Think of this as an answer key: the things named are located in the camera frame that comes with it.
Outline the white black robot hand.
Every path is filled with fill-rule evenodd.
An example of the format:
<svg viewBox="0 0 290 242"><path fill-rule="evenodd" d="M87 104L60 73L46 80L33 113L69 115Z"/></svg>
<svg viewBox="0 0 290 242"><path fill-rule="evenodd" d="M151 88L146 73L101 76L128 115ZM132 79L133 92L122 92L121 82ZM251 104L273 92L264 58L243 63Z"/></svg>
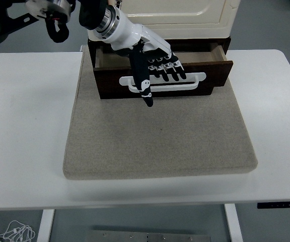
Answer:
<svg viewBox="0 0 290 242"><path fill-rule="evenodd" d="M168 74L176 81L186 78L169 43L144 25L132 23L122 12L113 14L107 26L97 33L118 55L129 58L134 83L148 107L153 105L151 71L165 81L169 80Z"/></svg>

